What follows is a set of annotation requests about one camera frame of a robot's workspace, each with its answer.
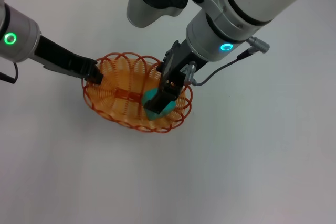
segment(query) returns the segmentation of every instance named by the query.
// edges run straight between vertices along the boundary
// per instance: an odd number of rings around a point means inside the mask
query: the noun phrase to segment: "teal sponge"
[[[143,97],[141,99],[141,104],[142,106],[145,105],[145,103],[148,101],[148,100],[151,100],[157,93],[157,88],[155,89],[151,89],[151,90],[148,90],[146,91],[144,94],[143,94]],[[165,107],[163,109],[163,111],[160,113],[160,114],[156,114],[155,112],[153,111],[150,111],[150,110],[147,110],[145,109],[145,112],[146,112],[146,115],[149,119],[149,121],[154,121],[158,118],[162,118],[164,117],[165,115],[168,115],[170,112],[172,112],[176,107],[176,102],[170,102],[167,107]]]

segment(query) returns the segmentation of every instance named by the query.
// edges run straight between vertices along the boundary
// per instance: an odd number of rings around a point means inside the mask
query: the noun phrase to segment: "white table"
[[[6,1],[95,59],[162,59],[199,10],[138,29],[128,0]],[[257,34],[270,52],[194,88],[193,112],[169,134],[106,121],[79,79],[20,63],[17,84],[0,82],[0,223],[335,223],[335,12],[336,0],[295,3]],[[0,71],[14,68],[2,59]]]

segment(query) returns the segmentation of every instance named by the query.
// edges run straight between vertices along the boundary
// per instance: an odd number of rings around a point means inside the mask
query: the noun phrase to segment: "basket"
[[[193,91],[184,86],[176,108],[149,121],[141,104],[144,92],[157,88],[160,63],[152,56],[114,52],[97,60],[104,75],[101,85],[82,80],[85,103],[103,118],[141,132],[167,133],[181,126],[192,109]]]

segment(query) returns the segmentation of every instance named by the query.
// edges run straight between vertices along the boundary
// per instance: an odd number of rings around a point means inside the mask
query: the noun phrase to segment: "green led ring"
[[[7,44],[7,45],[12,45],[12,44],[14,44],[16,42],[16,35],[15,34],[13,34],[13,33],[8,33],[8,34],[6,34],[5,35],[5,43]]]

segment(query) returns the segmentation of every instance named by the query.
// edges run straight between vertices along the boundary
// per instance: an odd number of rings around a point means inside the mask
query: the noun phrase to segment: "black cable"
[[[202,86],[204,84],[206,84],[208,82],[208,80],[210,80],[212,78],[212,76],[214,76],[215,74],[217,74],[219,71],[223,70],[224,68],[227,68],[229,66],[231,66],[232,64],[240,61],[240,60],[243,60],[251,55],[253,55],[255,52],[251,53],[249,51],[249,49],[245,50],[244,52],[242,52],[240,55],[237,56],[237,59],[235,59],[234,61],[231,61],[230,63],[218,68],[217,70],[215,70],[212,74],[209,75],[208,78],[206,78],[204,81],[202,81],[201,83],[198,83],[196,84],[196,86]]]
[[[0,80],[14,84],[19,77],[19,69],[16,63],[14,63],[14,67],[15,67],[15,77],[14,78],[0,72]]]

